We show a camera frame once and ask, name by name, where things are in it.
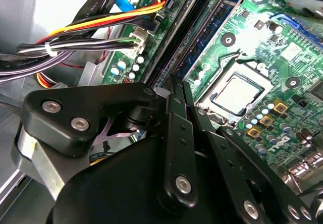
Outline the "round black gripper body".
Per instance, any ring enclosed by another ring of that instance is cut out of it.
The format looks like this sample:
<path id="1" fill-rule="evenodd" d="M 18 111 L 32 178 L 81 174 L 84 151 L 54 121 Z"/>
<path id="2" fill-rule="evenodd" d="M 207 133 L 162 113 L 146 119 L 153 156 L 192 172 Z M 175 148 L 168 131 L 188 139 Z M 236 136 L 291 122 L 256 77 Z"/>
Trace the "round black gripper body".
<path id="1" fill-rule="evenodd" d="M 49 223 L 239 223 L 202 138 L 145 138 L 73 176 Z"/>

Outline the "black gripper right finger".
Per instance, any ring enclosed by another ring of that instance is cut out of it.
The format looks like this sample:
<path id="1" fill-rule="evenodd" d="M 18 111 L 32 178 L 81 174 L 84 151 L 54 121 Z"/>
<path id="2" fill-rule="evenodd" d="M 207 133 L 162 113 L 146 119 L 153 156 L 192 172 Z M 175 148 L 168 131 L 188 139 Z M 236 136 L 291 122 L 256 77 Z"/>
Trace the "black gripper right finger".
<path id="1" fill-rule="evenodd" d="M 196 135 L 219 171 L 225 195 L 220 207 L 227 223 L 317 223 L 314 212 L 238 134 L 212 126 L 205 111 L 194 105 L 187 82 L 183 91 Z"/>

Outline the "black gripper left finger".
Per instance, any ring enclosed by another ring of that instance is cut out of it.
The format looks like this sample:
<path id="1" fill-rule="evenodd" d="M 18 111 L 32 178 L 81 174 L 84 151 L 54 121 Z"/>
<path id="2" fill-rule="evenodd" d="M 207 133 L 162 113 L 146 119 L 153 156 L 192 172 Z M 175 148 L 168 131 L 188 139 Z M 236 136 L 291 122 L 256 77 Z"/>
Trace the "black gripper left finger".
<path id="1" fill-rule="evenodd" d="M 40 90 L 23 103 L 15 149 L 20 169 L 41 181 L 53 199 L 88 168 L 92 145 L 137 130 L 148 138 L 193 136 L 183 81 L 171 75 L 163 88 L 121 83 Z"/>

